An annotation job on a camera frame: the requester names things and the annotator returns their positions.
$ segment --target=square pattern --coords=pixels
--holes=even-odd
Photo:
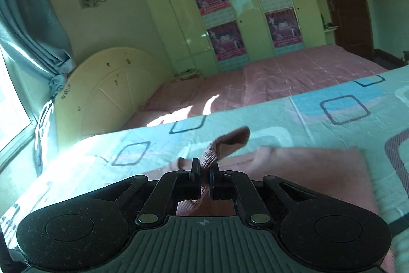
[[[182,121],[177,121],[173,123],[169,134],[174,135],[176,133],[183,133],[193,130],[200,129],[205,124],[206,116],[197,116],[192,118],[187,118]]]
[[[350,117],[347,114],[344,114],[344,110],[360,106],[359,112],[353,112],[354,117]],[[327,115],[329,120],[334,125],[343,125],[346,123],[351,123],[362,118],[365,118],[371,114],[371,112],[366,108],[361,101],[359,101],[353,95],[340,96],[334,99],[325,100],[320,102],[320,107]]]
[[[382,83],[384,81],[385,81],[385,78],[380,75],[375,75],[374,77],[360,78],[358,80],[354,80],[355,83],[357,83],[359,86],[362,86],[362,87],[369,87],[372,85]]]
[[[241,70],[247,64],[249,64],[249,62],[250,62],[249,56],[242,55],[242,56],[222,60],[217,63],[217,66],[220,72],[228,72],[228,71],[234,71],[234,70]]]
[[[140,160],[144,157],[146,152],[149,149],[149,146],[151,145],[150,141],[145,141],[145,142],[137,142],[133,144],[126,145],[124,148],[120,150],[118,153],[117,157],[114,159],[112,162],[112,166],[116,167],[124,167],[124,166],[135,166],[139,163]],[[122,157],[124,157],[124,161],[129,162],[129,157],[132,156],[132,163],[123,163]]]

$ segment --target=sunlight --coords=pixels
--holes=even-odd
[[[214,100],[216,100],[220,94],[217,94],[213,97],[211,97],[209,100],[207,100],[206,104],[204,105],[203,108],[203,114],[204,115],[210,115],[211,114],[211,104],[213,103]]]
[[[146,126],[150,128],[151,126],[157,126],[159,124],[168,124],[168,123],[173,123],[173,122],[184,120],[189,115],[189,112],[192,109],[192,107],[193,106],[190,105],[186,108],[176,110],[172,112],[171,114],[166,114],[164,116],[156,118],[155,120],[149,122]]]

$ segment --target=blue patterned bedsheet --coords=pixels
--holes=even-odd
[[[38,208],[81,195],[131,175],[199,157],[217,136],[240,126],[249,143],[343,149],[365,156],[381,216],[392,222],[409,213],[409,67],[318,91],[188,118],[172,124],[95,136],[54,161],[1,218],[9,247],[18,223]],[[397,272],[409,271],[409,230],[394,239]]]

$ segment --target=pink bedsheet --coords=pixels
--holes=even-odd
[[[240,108],[385,71],[339,46],[303,49],[251,63],[240,71],[164,83],[123,129]]]

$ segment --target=pink cloth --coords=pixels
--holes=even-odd
[[[209,169],[216,165],[219,160],[232,154],[236,150],[247,144],[250,138],[250,129],[248,126],[234,130],[226,135],[218,137],[211,142],[200,157],[200,169],[202,177],[202,188],[200,191],[201,198],[199,200],[185,200],[177,206],[177,215],[190,215],[200,207],[204,198],[209,193]],[[182,158],[179,158],[179,164],[182,163]]]
[[[166,122],[201,115],[207,112],[206,103],[211,103],[208,113],[214,113],[311,92],[385,71],[339,46],[303,49],[259,60],[241,71],[164,83],[124,129],[146,126],[182,108],[189,109],[168,117]]]

